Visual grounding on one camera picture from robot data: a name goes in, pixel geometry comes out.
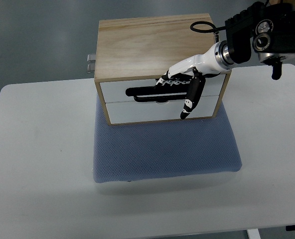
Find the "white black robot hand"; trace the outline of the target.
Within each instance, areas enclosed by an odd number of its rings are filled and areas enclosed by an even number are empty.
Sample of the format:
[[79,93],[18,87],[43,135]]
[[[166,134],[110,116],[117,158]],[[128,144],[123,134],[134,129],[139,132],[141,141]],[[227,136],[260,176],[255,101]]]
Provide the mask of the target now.
[[157,89],[163,86],[188,85],[182,120],[196,108],[205,87],[206,78],[227,73],[235,62],[226,41],[215,43],[206,53],[197,54],[171,66],[157,81]]

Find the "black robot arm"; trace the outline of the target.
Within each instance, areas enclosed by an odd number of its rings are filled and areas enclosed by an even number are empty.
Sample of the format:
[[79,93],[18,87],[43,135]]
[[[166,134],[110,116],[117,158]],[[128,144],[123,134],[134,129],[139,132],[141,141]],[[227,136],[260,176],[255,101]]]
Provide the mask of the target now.
[[213,33],[215,44],[190,67],[194,78],[203,80],[230,70],[235,64],[247,62],[252,51],[259,62],[272,66],[272,79],[282,75],[284,60],[295,57],[295,9],[291,3],[267,5],[255,2],[246,10],[216,27],[207,21],[194,22],[190,29]]

